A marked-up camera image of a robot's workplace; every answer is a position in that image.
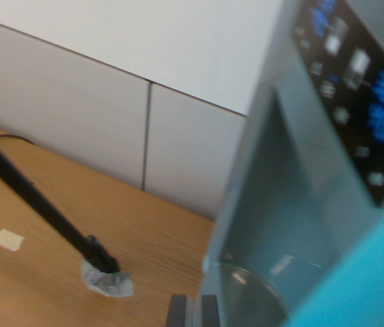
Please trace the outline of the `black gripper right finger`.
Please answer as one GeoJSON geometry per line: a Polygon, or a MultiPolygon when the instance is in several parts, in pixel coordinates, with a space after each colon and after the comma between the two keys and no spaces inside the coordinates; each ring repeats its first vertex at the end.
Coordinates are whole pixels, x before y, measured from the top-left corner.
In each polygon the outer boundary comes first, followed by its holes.
{"type": "Polygon", "coordinates": [[[219,327],[219,308],[216,295],[205,294],[201,297],[202,327],[219,327]]]}

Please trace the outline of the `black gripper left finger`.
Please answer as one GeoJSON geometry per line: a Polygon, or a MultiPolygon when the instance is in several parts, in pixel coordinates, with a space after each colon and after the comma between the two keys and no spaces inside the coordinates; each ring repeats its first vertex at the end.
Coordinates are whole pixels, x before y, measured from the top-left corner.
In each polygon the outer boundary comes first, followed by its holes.
{"type": "Polygon", "coordinates": [[[185,327],[187,296],[172,295],[167,312],[166,327],[185,327]]]}

